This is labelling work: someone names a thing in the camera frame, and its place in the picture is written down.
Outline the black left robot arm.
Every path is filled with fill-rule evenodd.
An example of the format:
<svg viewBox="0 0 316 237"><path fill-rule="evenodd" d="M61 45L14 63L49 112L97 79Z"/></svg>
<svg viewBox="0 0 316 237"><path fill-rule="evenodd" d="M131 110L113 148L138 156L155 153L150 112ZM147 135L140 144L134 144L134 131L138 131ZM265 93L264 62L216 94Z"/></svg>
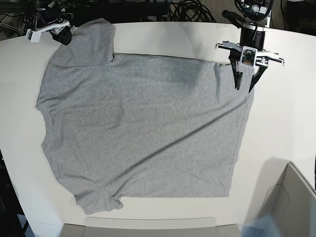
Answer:
<svg viewBox="0 0 316 237"><path fill-rule="evenodd" d="M216 48L230 51L229 61L232 67L235 89L239 90L243 72L242 66L255 68L258 71L252 76L249 91L259 81L268 68L269 61L284 64L278 53L264 49L266 29L270 27L273 0L236 0L236 8L242 16L224 10L222 16L237 28L241 29L239 43L223 41L215 45Z"/></svg>

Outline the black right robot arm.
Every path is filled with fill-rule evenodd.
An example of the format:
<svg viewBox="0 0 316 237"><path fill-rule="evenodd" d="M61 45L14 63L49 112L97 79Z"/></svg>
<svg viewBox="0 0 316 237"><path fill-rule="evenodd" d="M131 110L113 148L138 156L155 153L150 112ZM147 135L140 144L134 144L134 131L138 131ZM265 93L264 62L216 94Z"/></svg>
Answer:
<svg viewBox="0 0 316 237"><path fill-rule="evenodd" d="M25 39L39 42L43 33L49 32L52 39L68 45L75 30L74 15L67 13L56 0L36 0L35 24L27 28Z"/></svg>

